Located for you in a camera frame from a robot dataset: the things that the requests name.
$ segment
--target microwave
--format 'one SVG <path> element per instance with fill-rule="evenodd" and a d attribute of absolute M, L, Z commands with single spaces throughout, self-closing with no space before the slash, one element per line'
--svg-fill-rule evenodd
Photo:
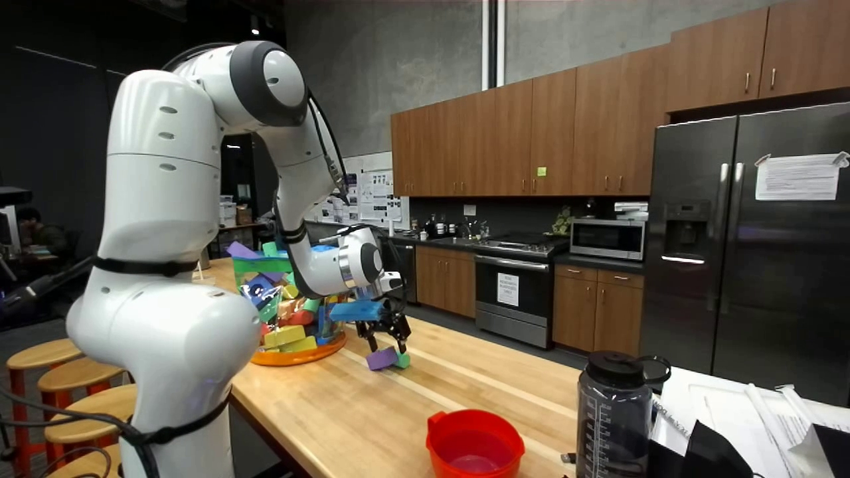
<path fill-rule="evenodd" d="M 568 234 L 572 254 L 637 261 L 643 264 L 643 217 L 575 217 Z"/>

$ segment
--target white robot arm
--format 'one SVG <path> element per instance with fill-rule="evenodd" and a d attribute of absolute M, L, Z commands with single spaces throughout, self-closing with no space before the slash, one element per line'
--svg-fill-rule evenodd
<path fill-rule="evenodd" d="M 313 252 L 304 212 L 340 185 L 340 157 L 295 62 L 273 43 L 239 43 L 130 74 L 115 102 L 106 220 L 97 268 L 75 302 L 70 337 L 125 366 L 139 386 L 134 428 L 183 428 L 139 455 L 127 478 L 232 478 L 232 376 L 259 343 L 256 307 L 190 274 L 218 230 L 220 141 L 256 132 L 279 173 L 279 220 L 304 291 L 337 295 L 384 275 L 374 236 L 356 230 Z"/>

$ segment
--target stove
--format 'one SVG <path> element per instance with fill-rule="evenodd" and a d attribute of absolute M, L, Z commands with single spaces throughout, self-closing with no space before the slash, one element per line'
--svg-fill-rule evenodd
<path fill-rule="evenodd" d="M 481 244 L 489 252 L 506 252 L 506 254 L 520 254 L 520 258 L 536 258 L 536 261 L 550 261 L 559 252 L 568 250 L 567 236 L 542 236 L 542 234 L 503 234 Z"/>
<path fill-rule="evenodd" d="M 554 258 L 567 236 L 503 234 L 477 254 L 477 323 L 536 347 L 554 334 Z"/>

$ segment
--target refrigerator door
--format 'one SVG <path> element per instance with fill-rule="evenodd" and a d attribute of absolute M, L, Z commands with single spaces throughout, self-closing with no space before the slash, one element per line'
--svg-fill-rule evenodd
<path fill-rule="evenodd" d="M 737 117 L 657 129 L 643 354 L 710 372 Z"/>
<path fill-rule="evenodd" d="M 758 200 L 769 155 L 840 151 L 850 151 L 850 103 L 741 117 L 718 374 L 759 386 L 795 382 L 809 399 L 847 403 L 850 173 L 838 167 L 835 200 Z"/>

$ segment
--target red plastic bowl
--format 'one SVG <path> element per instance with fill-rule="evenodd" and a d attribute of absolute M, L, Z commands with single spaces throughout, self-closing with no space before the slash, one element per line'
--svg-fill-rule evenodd
<path fill-rule="evenodd" d="M 425 447 L 438 478 L 512 478 L 527 455 L 520 432 L 483 410 L 429 416 Z"/>

